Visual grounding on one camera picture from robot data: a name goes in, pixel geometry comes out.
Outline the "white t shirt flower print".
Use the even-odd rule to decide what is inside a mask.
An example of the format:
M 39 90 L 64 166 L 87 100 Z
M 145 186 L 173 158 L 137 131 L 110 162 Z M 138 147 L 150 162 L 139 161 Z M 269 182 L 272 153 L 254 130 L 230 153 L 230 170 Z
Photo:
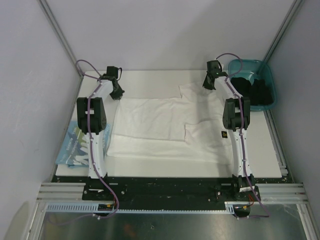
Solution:
M 217 92 L 200 82 L 180 85 L 179 91 L 179 97 L 120 100 L 107 155 L 231 165 L 232 143 Z

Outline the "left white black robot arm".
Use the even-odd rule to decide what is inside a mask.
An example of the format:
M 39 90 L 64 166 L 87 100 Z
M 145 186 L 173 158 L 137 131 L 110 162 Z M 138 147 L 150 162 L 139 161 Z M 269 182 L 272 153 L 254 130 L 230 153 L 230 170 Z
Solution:
M 103 138 L 108 121 L 104 101 L 108 96 L 114 101 L 123 97 L 125 91 L 119 84 L 122 72 L 121 67 L 108 66 L 106 73 L 97 78 L 92 93 L 76 100 L 77 124 L 85 135 L 88 147 L 90 179 L 103 180 L 107 175 Z

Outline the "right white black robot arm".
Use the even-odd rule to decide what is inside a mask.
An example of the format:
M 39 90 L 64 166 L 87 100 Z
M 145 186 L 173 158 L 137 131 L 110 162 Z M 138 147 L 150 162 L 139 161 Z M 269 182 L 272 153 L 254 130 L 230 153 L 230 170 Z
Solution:
M 207 90 L 217 91 L 223 105 L 222 123 L 232 145 L 234 185 L 230 188 L 230 194 L 235 200 L 242 201 L 249 191 L 253 192 L 255 189 L 247 148 L 247 129 L 251 120 L 250 99 L 235 89 L 218 60 L 208 61 L 206 67 L 202 86 Z

